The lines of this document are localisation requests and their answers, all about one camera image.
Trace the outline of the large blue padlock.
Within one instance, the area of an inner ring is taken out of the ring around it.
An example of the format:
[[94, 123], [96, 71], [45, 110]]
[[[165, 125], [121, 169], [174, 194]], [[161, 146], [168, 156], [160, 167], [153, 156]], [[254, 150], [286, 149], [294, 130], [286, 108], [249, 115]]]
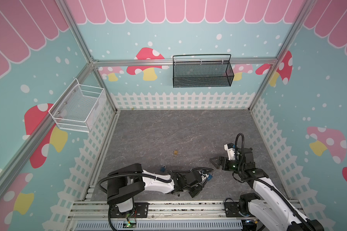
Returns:
[[211, 173], [207, 174], [206, 179], [207, 179], [208, 181], [210, 181], [212, 178], [213, 178], [213, 175], [212, 175]]

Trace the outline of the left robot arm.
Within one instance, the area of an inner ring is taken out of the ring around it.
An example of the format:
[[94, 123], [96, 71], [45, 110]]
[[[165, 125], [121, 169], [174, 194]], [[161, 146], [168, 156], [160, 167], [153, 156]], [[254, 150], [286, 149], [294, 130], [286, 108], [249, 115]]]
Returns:
[[212, 178], [214, 170], [196, 167], [187, 171], [169, 171], [165, 175], [148, 172], [139, 163], [110, 172], [96, 184], [107, 195], [107, 204], [120, 214], [136, 211], [134, 197], [141, 192], [177, 194], [188, 192], [196, 197]]

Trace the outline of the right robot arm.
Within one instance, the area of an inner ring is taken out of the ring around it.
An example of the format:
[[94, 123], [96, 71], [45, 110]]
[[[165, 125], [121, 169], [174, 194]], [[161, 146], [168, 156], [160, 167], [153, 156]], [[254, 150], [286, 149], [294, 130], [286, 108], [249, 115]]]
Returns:
[[255, 166], [253, 149], [230, 143], [224, 146], [227, 157], [213, 157], [210, 162], [224, 171], [238, 175], [255, 192], [240, 196], [238, 211], [242, 216], [256, 217], [270, 231], [323, 231], [323, 225], [311, 220], [289, 202], [266, 172]]

